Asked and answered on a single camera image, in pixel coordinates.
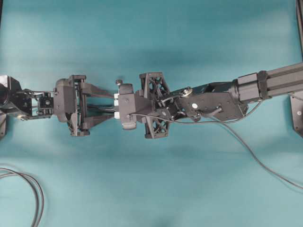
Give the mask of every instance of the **cable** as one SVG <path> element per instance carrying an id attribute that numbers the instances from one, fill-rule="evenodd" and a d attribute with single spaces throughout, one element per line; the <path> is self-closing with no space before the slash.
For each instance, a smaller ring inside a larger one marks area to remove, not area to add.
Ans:
<path id="1" fill-rule="evenodd" d="M 179 121 L 173 121 L 173 120 L 169 120 L 169 119 L 165 119 L 162 117 L 157 117 L 157 116 L 152 116 L 152 115 L 148 115 L 148 114 L 141 114 L 141 113 L 131 113 L 131 115 L 137 115 L 137 116 L 143 116 L 143 117 L 152 117 L 152 118 L 157 118 L 166 122 L 171 122 L 171 123 L 178 123 L 178 124 L 210 124 L 210 123 L 214 123 L 214 124 L 229 124 L 229 123 L 236 123 L 239 122 L 241 120 L 243 120 L 244 118 L 248 117 L 249 115 L 251 115 L 260 105 L 261 105 L 262 101 L 258 102 L 258 104 L 246 115 L 244 115 L 243 117 L 233 120 L 233 121 L 229 121 L 229 122 L 220 122 L 220 121 L 210 121 L 210 122 L 179 122 Z"/>
<path id="2" fill-rule="evenodd" d="M 252 155 L 252 157 L 256 160 L 256 162 L 262 167 L 264 168 L 266 171 L 272 173 L 273 175 L 275 175 L 276 177 L 280 178 L 283 181 L 286 181 L 287 183 L 299 188 L 303 190 L 303 186 L 300 186 L 290 180 L 288 180 L 287 178 L 285 178 L 284 176 L 282 176 L 281 174 L 278 174 L 277 172 L 275 172 L 274 170 L 270 169 L 269 167 L 267 167 L 265 164 L 263 164 L 255 155 L 255 153 L 253 152 L 253 150 L 249 147 L 249 145 L 244 141 L 244 139 L 234 130 L 232 129 L 229 125 L 225 124 L 225 123 L 220 123 L 221 125 L 225 126 L 246 148 L 247 150 L 250 152 L 250 154 Z"/>
<path id="3" fill-rule="evenodd" d="M 34 93 L 52 93 L 52 94 L 57 94 L 57 92 L 55 91 L 33 91 L 33 90 L 30 90 L 30 89 L 23 89 L 23 90 L 20 90 L 20 91 L 17 91 L 16 93 L 29 93 L 29 94 L 34 94 Z"/>
<path id="4" fill-rule="evenodd" d="M 41 218 L 42 218 L 43 211 L 44 211 L 44 203 L 45 203 L 44 193 L 43 193 L 43 190 L 42 190 L 42 188 L 41 188 L 39 182 L 38 182 L 35 178 L 33 178 L 32 176 L 30 176 L 30 175 L 28 175 L 28 174 L 21 174 L 21 175 L 22 175 L 22 176 L 25 176 L 25 177 L 27 177 L 27 178 L 29 178 L 30 180 L 32 180 L 32 181 L 36 184 L 36 186 L 38 187 L 38 189 L 39 189 L 40 196 L 41 196 L 41 210 L 40 210 L 39 216 L 38 216 L 37 221 L 36 221 L 36 223 L 37 223 L 36 226 L 38 226 L 39 223 L 40 223 L 40 220 L 41 220 Z M 12 174 L 12 173 L 3 174 L 3 175 L 0 175 L 0 179 L 1 179 L 1 178 L 4 178 L 4 177 L 8 177 L 8 176 L 17 176 L 17 175 L 16 175 L 16 174 Z"/>
<path id="5" fill-rule="evenodd" d="M 35 209 L 35 214 L 34 214 L 34 218 L 33 218 L 31 227 L 37 227 L 40 223 L 40 220 L 42 218 L 42 214 L 43 214 L 43 211 L 44 211 L 44 194 L 43 194 L 43 190 L 42 190 L 40 184 L 38 183 L 38 181 L 34 177 L 32 177 L 30 175 L 27 175 L 27 174 L 24 174 L 24 173 L 18 173 L 16 171 L 13 171 L 13 170 L 7 169 L 7 168 L 0 168 L 0 171 L 9 172 L 8 174 L 0 175 L 0 179 L 4 178 L 4 177 L 8 177 L 8 176 L 16 176 L 17 175 L 17 176 L 20 176 L 23 180 L 25 180 L 30 185 L 31 189 L 34 192 L 35 201 L 36 201 L 36 209 Z M 30 180 L 32 180 L 37 185 L 37 187 L 39 189 L 39 192 L 40 192 L 40 196 L 41 196 L 41 210 L 40 210 L 40 212 L 39 212 L 38 193 L 37 193 L 36 188 L 30 182 Z"/>

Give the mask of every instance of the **screw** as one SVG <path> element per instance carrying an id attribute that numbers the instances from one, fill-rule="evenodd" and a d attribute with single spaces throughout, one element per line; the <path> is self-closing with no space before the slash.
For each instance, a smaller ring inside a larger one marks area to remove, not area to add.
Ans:
<path id="1" fill-rule="evenodd" d="M 121 84 L 123 84 L 123 81 L 121 79 L 116 79 L 116 84 L 120 86 Z"/>
<path id="2" fill-rule="evenodd" d="M 194 109 L 197 109 L 197 108 L 198 108 L 198 105 L 197 105 L 196 103 L 193 103 L 191 106 L 192 106 Z"/>

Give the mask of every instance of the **metal bracket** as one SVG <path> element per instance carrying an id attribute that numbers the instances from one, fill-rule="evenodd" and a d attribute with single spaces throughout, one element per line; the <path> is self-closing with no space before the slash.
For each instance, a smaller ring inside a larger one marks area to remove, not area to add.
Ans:
<path id="1" fill-rule="evenodd" d="M 298 21 L 298 30 L 303 56 L 303 0 L 296 1 L 296 14 Z M 290 103 L 293 117 L 293 128 L 300 136 L 303 137 L 303 91 L 290 95 Z"/>
<path id="2" fill-rule="evenodd" d="M 303 137 L 303 91 L 296 92 L 290 96 L 293 116 L 293 128 Z"/>
<path id="3" fill-rule="evenodd" d="M 0 139 L 6 134 L 7 115 L 0 112 Z"/>

